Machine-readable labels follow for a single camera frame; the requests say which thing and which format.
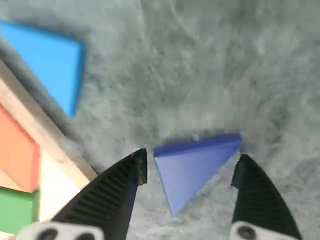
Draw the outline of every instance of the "gray carpet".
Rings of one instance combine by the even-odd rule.
[[[320,1],[8,0],[0,16],[86,43],[66,119],[12,50],[1,57],[99,172],[149,150],[128,240],[228,238],[237,155],[172,218],[154,146],[240,131],[305,239],[320,234]]]

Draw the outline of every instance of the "green block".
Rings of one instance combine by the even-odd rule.
[[[0,231],[17,234],[38,218],[39,192],[0,187]]]

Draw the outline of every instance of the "light blue block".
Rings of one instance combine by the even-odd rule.
[[[76,112],[84,45],[72,38],[0,21],[0,37],[16,50],[68,116]]]

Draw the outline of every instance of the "blue block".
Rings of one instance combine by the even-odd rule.
[[[72,38],[0,21],[0,37],[16,50],[68,116],[76,112],[84,46]]]
[[[153,156],[172,216],[217,173],[241,143],[240,134],[224,134],[154,150]]]

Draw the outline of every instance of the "orange block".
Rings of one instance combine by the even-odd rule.
[[[0,186],[32,193],[39,172],[39,145],[0,104]]]

